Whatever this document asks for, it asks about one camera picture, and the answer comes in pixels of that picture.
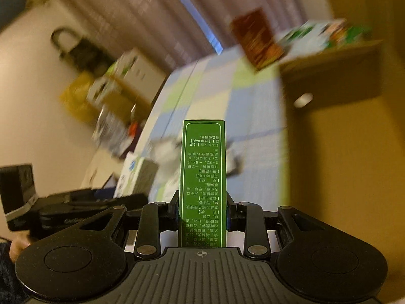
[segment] person's hand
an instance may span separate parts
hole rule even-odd
[[[27,233],[19,233],[17,237],[11,242],[9,252],[11,261],[15,263],[21,252],[33,243],[34,240]]]

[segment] yellow bag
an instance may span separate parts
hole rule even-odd
[[[94,77],[91,73],[81,72],[77,79],[59,97],[71,115],[88,124],[95,122],[100,113],[86,100],[87,93],[93,82]]]

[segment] red book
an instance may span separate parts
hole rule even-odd
[[[262,8],[235,19],[231,30],[257,70],[274,63],[284,54],[283,48],[274,42]]]

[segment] crosshair logo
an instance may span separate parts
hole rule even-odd
[[[205,256],[208,255],[208,253],[207,253],[206,251],[199,251],[199,252],[197,253],[197,255],[200,256],[200,257],[205,257]]]

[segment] curtain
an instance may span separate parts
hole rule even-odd
[[[62,0],[114,56],[138,48],[170,71],[233,46],[230,21],[263,7],[275,31],[301,25],[297,0]]]

